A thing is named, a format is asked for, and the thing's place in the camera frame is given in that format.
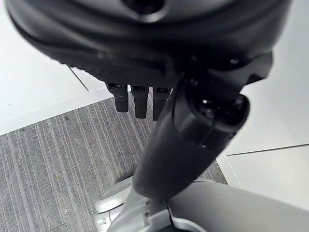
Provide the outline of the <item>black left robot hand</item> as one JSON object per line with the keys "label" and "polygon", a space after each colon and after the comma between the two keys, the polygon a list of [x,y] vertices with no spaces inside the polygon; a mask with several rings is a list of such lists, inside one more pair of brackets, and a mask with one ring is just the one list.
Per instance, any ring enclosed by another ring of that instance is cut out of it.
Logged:
{"label": "black left robot hand", "polygon": [[156,127],[133,177],[139,194],[172,198],[246,122],[246,85],[266,79],[289,0],[7,0],[20,35],[86,71],[127,111],[127,87],[154,90]]}

